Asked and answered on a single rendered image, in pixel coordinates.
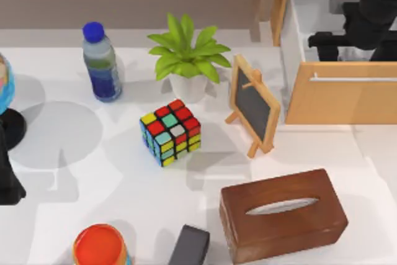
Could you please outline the grey drawer inside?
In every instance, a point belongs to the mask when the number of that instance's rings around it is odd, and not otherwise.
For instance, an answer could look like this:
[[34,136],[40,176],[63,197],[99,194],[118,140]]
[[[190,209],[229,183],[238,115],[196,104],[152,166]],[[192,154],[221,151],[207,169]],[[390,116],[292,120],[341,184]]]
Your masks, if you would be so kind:
[[341,34],[345,18],[337,7],[344,1],[357,0],[287,0],[280,46],[288,104],[300,63],[322,62],[316,49],[308,46],[309,36],[320,31]]

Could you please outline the pale wooden drawer front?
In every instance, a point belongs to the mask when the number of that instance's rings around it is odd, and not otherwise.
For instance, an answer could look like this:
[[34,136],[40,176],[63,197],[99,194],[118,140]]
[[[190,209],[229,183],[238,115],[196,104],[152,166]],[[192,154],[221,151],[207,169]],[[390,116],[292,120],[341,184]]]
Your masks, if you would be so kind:
[[322,77],[397,77],[397,62],[302,62],[286,124],[397,124],[397,83],[310,82]]

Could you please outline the wooden framed blackboard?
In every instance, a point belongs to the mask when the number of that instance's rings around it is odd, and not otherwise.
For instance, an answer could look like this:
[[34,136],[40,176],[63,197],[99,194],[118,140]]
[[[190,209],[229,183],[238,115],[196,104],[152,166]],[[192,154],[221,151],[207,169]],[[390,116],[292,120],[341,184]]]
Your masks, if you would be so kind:
[[257,150],[270,152],[274,148],[280,102],[264,84],[261,71],[252,68],[242,55],[233,58],[230,107],[232,113],[225,122],[231,124],[238,119],[252,136],[248,157],[255,157]]

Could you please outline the green plant in white pot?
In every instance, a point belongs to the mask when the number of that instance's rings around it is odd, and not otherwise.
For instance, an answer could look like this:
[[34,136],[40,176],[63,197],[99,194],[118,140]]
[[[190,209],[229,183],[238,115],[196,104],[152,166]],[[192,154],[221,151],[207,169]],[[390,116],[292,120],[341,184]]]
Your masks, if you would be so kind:
[[157,43],[148,52],[158,57],[154,68],[156,80],[168,78],[176,97],[186,103],[201,101],[207,84],[220,82],[217,67],[231,68],[224,56],[231,49],[217,42],[215,25],[204,27],[194,38],[194,22],[187,14],[178,19],[167,13],[167,28],[165,33],[148,35]]

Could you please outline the brown wooden tissue box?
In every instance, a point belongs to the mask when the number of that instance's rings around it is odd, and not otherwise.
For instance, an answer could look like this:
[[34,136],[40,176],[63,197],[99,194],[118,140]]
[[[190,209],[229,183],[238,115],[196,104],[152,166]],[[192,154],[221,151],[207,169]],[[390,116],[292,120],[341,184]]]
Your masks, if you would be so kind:
[[[295,210],[248,215],[256,207],[313,198]],[[335,243],[348,219],[325,169],[222,188],[220,218],[234,265]]]

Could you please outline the multicoloured puzzle cube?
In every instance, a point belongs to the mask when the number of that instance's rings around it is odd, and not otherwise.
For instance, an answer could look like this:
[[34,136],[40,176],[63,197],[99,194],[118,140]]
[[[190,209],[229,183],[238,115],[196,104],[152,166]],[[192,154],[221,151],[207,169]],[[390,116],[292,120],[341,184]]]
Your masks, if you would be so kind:
[[140,117],[139,124],[143,143],[163,168],[201,147],[201,123],[180,99]]

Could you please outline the wooden open shelf unit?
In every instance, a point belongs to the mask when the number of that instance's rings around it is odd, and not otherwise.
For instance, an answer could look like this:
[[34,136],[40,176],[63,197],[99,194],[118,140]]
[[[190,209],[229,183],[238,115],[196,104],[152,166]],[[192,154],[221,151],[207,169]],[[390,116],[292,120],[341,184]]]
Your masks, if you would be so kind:
[[117,45],[142,45],[166,28],[166,15],[190,15],[197,28],[217,25],[261,37],[274,0],[0,0],[0,46],[74,47],[88,21],[105,25]]

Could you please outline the clear bottle with blue cap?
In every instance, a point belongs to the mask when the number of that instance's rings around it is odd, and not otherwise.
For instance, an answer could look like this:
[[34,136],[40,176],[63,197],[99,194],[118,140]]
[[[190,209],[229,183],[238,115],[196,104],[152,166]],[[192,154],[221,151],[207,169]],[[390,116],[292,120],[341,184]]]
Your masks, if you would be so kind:
[[117,59],[112,42],[100,22],[82,27],[83,59],[91,80],[92,91],[101,102],[113,102],[122,93]]

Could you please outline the dark grey stapler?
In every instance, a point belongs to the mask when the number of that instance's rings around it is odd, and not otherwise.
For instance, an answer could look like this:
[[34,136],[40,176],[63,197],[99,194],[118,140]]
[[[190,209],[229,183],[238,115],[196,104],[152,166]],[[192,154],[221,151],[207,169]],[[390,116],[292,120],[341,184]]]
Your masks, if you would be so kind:
[[176,241],[168,265],[203,265],[210,244],[210,233],[184,225]]

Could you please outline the blue globe on black stand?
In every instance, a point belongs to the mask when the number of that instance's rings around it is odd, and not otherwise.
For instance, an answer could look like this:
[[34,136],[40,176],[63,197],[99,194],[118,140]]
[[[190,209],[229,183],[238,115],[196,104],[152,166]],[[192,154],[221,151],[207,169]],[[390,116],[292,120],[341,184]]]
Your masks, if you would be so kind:
[[15,148],[27,131],[24,116],[11,108],[15,93],[16,84],[11,64],[0,53],[0,132],[4,135],[7,150]]

